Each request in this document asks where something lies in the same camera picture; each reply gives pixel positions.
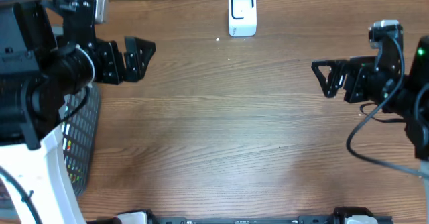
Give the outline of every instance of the green light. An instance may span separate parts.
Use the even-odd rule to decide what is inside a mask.
[[[424,54],[424,50],[423,50],[423,49],[421,49],[421,48],[418,48],[418,50],[417,50],[417,54],[418,54],[419,56],[423,56],[423,54]]]

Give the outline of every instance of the wooden table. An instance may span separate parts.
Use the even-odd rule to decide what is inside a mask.
[[[101,85],[87,219],[151,208],[158,216],[287,217],[356,205],[423,223],[422,181],[352,157],[359,105],[326,99],[316,59],[374,55],[367,28],[404,27],[410,69],[429,34],[429,0],[258,0],[257,34],[231,38],[227,0],[111,3],[97,36],[156,42],[139,83]],[[418,168],[403,124],[370,122],[354,146]]]

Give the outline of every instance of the white box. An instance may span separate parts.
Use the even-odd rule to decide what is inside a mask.
[[[229,35],[253,36],[256,33],[256,0],[228,0]]]

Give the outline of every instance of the wooden tabletop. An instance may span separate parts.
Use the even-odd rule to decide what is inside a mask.
[[[84,216],[289,217],[355,205],[425,222],[422,180],[346,151],[359,104],[344,102],[344,91],[326,99],[310,65],[376,54],[368,27],[398,19],[408,72],[429,34],[429,0],[257,0],[248,38],[229,36],[227,8],[227,0],[110,4],[97,36],[122,50],[123,36],[137,36],[157,52],[141,82],[101,85]],[[402,123],[371,121],[353,145],[418,168]]]

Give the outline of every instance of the wire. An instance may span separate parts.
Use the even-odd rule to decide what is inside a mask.
[[[90,93],[91,93],[91,89],[88,86],[85,86],[85,97],[82,99],[82,101],[79,103],[78,107],[75,108],[72,113],[70,113],[67,116],[64,116],[64,118],[60,120],[60,123],[71,119],[76,113],[78,113],[79,110],[85,106],[86,102],[88,101]]]
[[[417,121],[418,120],[418,105],[420,104],[420,99],[422,98],[423,94],[429,89],[429,83],[426,83],[418,92],[417,97],[416,97],[416,101],[414,101],[414,119]]]
[[[414,170],[405,166],[401,166],[398,164],[394,164],[391,162],[386,162],[383,160],[378,160],[375,158],[371,158],[368,156],[364,156],[363,154],[358,154],[352,147],[351,147],[351,140],[353,139],[353,137],[356,135],[356,133],[371,119],[374,117],[374,115],[381,109],[384,107],[384,105],[386,105],[390,99],[396,94],[396,92],[399,90],[399,88],[402,85],[402,82],[404,81],[404,70],[405,70],[405,62],[404,62],[404,55],[402,54],[402,50],[401,47],[399,45],[399,43],[397,42],[397,40],[391,36],[389,36],[390,39],[395,43],[396,48],[397,48],[397,52],[399,54],[400,57],[400,63],[401,63],[401,76],[400,79],[398,80],[395,88],[392,90],[392,92],[390,92],[389,96],[387,96],[384,101],[382,103],[380,103],[380,105],[378,105],[374,110],[372,110],[372,112],[370,112],[368,114],[368,116],[366,116],[366,118],[364,118],[364,120],[362,120],[362,122],[360,122],[350,133],[349,137],[347,138],[347,142],[346,142],[346,147],[347,150],[350,152],[350,154],[352,154],[354,157],[359,158],[361,160],[373,163],[373,164],[378,164],[380,166],[384,166],[384,167],[388,167],[388,168],[392,168],[394,170],[399,170],[408,174],[412,174],[415,176],[422,176],[423,178],[427,178],[429,179],[429,174],[424,174],[418,170]]]
[[[363,108],[366,106],[370,106],[370,105],[376,105],[375,103],[365,103],[362,104],[359,109],[361,110],[361,113],[368,116],[368,114],[366,112],[364,112]],[[382,119],[378,119],[376,117],[372,117],[372,119],[380,122],[380,123],[405,123],[405,120],[400,119],[400,118],[395,118],[395,119],[386,119],[386,120],[382,120]]]
[[[28,209],[34,218],[34,222],[36,222],[36,224],[42,223],[42,220],[39,217],[39,213],[36,210],[36,208],[34,207],[33,202],[31,200],[31,195],[33,194],[33,191],[30,191],[30,195],[28,195],[26,193],[26,191],[24,190],[24,188],[22,188],[22,186],[18,183],[18,181],[16,181],[16,179],[14,179],[14,177],[12,177],[12,175],[10,175],[1,166],[0,166],[0,175],[2,175],[6,179],[6,181],[11,183],[13,185],[13,187],[15,187],[17,192],[21,195],[21,197],[22,197],[21,200],[22,200],[22,202],[25,202],[27,204]]]

